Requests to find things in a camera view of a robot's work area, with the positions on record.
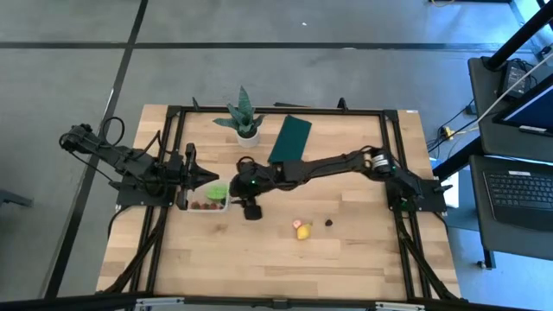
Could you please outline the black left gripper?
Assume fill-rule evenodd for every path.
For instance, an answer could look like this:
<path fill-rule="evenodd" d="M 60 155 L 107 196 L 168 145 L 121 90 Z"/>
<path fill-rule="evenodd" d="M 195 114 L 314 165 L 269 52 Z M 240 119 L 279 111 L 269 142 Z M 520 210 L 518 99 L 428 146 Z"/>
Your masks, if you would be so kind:
<path fill-rule="evenodd" d="M 170 156 L 170 186 L 175 192 L 175 204 L 179 209 L 188 208 L 188 190 L 192 186 L 196 148 L 193 143 L 188 143 L 184 155 L 178 150 Z M 219 175 L 196 164 L 196 187 L 202 187 L 207 183 L 219 179 Z"/>

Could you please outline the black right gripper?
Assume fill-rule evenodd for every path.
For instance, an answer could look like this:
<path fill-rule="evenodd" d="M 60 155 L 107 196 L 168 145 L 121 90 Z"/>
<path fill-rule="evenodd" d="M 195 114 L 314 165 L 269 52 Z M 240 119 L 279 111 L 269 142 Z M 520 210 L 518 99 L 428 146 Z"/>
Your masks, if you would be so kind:
<path fill-rule="evenodd" d="M 237 174 L 230 182 L 230 196 L 235 198 L 233 204 L 240 204 L 246 220 L 260 220 L 263 217 L 261 206 L 256 197 L 270 190 L 266 170 L 255 162 L 239 162 Z"/>

